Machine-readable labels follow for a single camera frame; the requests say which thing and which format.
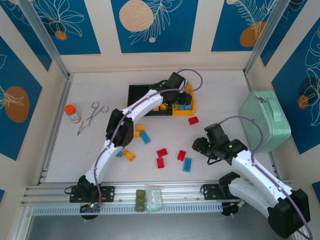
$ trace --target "metal forceps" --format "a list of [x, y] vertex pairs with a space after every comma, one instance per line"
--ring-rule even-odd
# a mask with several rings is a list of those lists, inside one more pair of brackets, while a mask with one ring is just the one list
[[85, 129], [86, 127], [90, 126], [91, 120], [100, 112], [102, 113], [106, 113], [109, 111], [109, 107], [108, 106], [103, 106], [101, 107], [99, 110], [100, 103], [95, 101], [94, 103], [92, 103], [91, 107], [94, 108], [93, 112], [91, 113], [91, 116], [88, 117], [87, 119], [83, 120], [81, 123], [81, 126], [78, 129], [78, 133], [77, 135], [79, 136], [79, 134], [82, 132], [83, 129]]

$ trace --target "green block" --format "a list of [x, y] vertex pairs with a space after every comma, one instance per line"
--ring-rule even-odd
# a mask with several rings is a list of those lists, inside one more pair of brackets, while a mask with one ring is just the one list
[[135, 204], [145, 204], [146, 198], [144, 196], [137, 196], [135, 198]]
[[136, 204], [134, 207], [136, 212], [144, 212], [146, 210], [146, 205], [144, 204]]
[[145, 190], [137, 190], [135, 192], [136, 197], [145, 197], [146, 196], [146, 191]]

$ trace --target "orange bottle cap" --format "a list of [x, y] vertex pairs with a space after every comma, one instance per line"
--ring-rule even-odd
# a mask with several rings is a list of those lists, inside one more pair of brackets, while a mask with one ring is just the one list
[[76, 113], [76, 108], [75, 108], [75, 106], [70, 104], [70, 105], [65, 106], [64, 111], [66, 114], [72, 115], [72, 114]]

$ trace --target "white table surface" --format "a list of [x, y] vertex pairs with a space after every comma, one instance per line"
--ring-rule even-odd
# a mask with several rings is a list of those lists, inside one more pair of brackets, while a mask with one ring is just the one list
[[[199, 123], [189, 125], [191, 116], [145, 116], [139, 123], [151, 143], [145, 145], [141, 138], [134, 138], [126, 147], [136, 157], [133, 162], [125, 157], [116, 157], [106, 172], [105, 182], [163, 182], [218, 180], [234, 171], [225, 161], [207, 165], [207, 158], [192, 149], [195, 139], [205, 137], [204, 128], [238, 114], [249, 90], [241, 70], [201, 70], [202, 88], [194, 93], [195, 116]], [[171, 70], [121, 71], [101, 73], [76, 73], [73, 78], [67, 103], [75, 105], [82, 119], [88, 118], [93, 102], [109, 106], [107, 113], [99, 113], [88, 128], [77, 136], [81, 123], [72, 123], [63, 115], [54, 151], [50, 161], [47, 183], [77, 182], [96, 160], [103, 146], [106, 128], [113, 109], [127, 107], [128, 89], [132, 84], [152, 84], [168, 79]], [[196, 88], [200, 80], [192, 72], [182, 72]], [[241, 121], [232, 119], [222, 125], [230, 140], [239, 139], [248, 145]], [[164, 168], [157, 168], [157, 150], [166, 148]], [[186, 151], [192, 159], [190, 173], [183, 172], [184, 162], [177, 160], [179, 150]], [[272, 172], [267, 153], [258, 153], [256, 158]]]

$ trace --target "purple cable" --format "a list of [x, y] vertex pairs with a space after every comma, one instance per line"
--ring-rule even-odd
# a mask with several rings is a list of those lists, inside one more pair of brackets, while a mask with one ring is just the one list
[[139, 106], [140, 104], [142, 104], [144, 101], [146, 101], [146, 100], [148, 100], [149, 98], [152, 98], [153, 96], [158, 95], [158, 94], [162, 94], [162, 93], [170, 92], [170, 91], [195, 92], [195, 91], [197, 91], [197, 90], [199, 90], [199, 89], [201, 88], [204, 80], [203, 80], [203, 78], [202, 78], [202, 76], [200, 75], [199, 72], [197, 72], [196, 70], [193, 70], [193, 69], [185, 68], [185, 69], [179, 70], [179, 71], [177, 72], [177, 74], [180, 73], [180, 72], [183, 72], [183, 71], [191, 71], [191, 72], [194, 72], [195, 74], [197, 74], [197, 75], [200, 77], [201, 82], [200, 82], [200, 85], [199, 85], [196, 89], [186, 90], [186, 89], [179, 89], [179, 88], [171, 88], [171, 89], [165, 89], [165, 90], [162, 90], [162, 91], [155, 92], [155, 93], [151, 94], [149, 97], [146, 97], [146, 98], [142, 99], [141, 101], [139, 101], [136, 105], [134, 105], [134, 106], [131, 108], [131, 111], [128, 111], [128, 112], [120, 119], [118, 125], [116, 126], [116, 128], [115, 128], [115, 130], [114, 130], [114, 132], [113, 132], [113, 135], [112, 135], [112, 137], [111, 137], [111, 139], [110, 139], [109, 144], [100, 152], [98, 158], [96, 159], [96, 161], [95, 161], [95, 163], [94, 163], [93, 177], [94, 177], [95, 185], [96, 185], [96, 187], [98, 188], [99, 201], [98, 201], [97, 206], [95, 206], [95, 207], [93, 207], [93, 208], [89, 208], [90, 211], [88, 211], [88, 213], [93, 212], [95, 209], [99, 208], [100, 205], [101, 205], [101, 201], [102, 201], [101, 188], [100, 188], [100, 185], [99, 185], [99, 183], [98, 183], [97, 172], [96, 172], [98, 162], [99, 162], [101, 156], [105, 153], [105, 151], [110, 148], [110, 146], [111, 146], [112, 142], [114, 141], [114, 139], [115, 139], [115, 137], [116, 137], [116, 134], [117, 134], [117, 132], [118, 132], [118, 130], [119, 130], [122, 122], [125, 120], [125, 118], [126, 118], [130, 113], [132, 113], [132, 110], [134, 110], [137, 106]]
[[[226, 119], [222, 120], [221, 122], [219, 122], [219, 124], [223, 124], [225, 121], [229, 120], [229, 119], [245, 119], [248, 120], [249, 122], [251, 122], [253, 125], [256, 126], [256, 128], [259, 130], [260, 135], [261, 135], [261, 139], [259, 144], [253, 149], [252, 153], [251, 153], [251, 162], [254, 163], [255, 162], [255, 153], [257, 152], [257, 150], [261, 147], [263, 141], [264, 141], [264, 134], [261, 130], [261, 128], [259, 127], [258, 124], [256, 124], [253, 120], [251, 120], [248, 117], [245, 116], [230, 116], [227, 117]], [[257, 164], [254, 164], [254, 166], [263, 174], [265, 175], [277, 188], [280, 188], [281, 186], [275, 181], [273, 180], [261, 167], [259, 167]], [[301, 232], [300, 230], [298, 230], [297, 232], [299, 234], [301, 234], [304, 238], [308, 239], [308, 240], [313, 240], [313, 234], [312, 231], [305, 219], [305, 217], [303, 216], [302, 212], [300, 211], [300, 209], [298, 208], [297, 204], [293, 201], [293, 199], [290, 197], [290, 195], [288, 193], [286, 193], [286, 191], [283, 188], [280, 188], [281, 192], [288, 198], [288, 200], [290, 201], [290, 203], [293, 205], [293, 207], [295, 208], [295, 210], [297, 211], [297, 213], [299, 214], [303, 224], [305, 225], [305, 228], [308, 231], [309, 236], [306, 236], [303, 232]]]

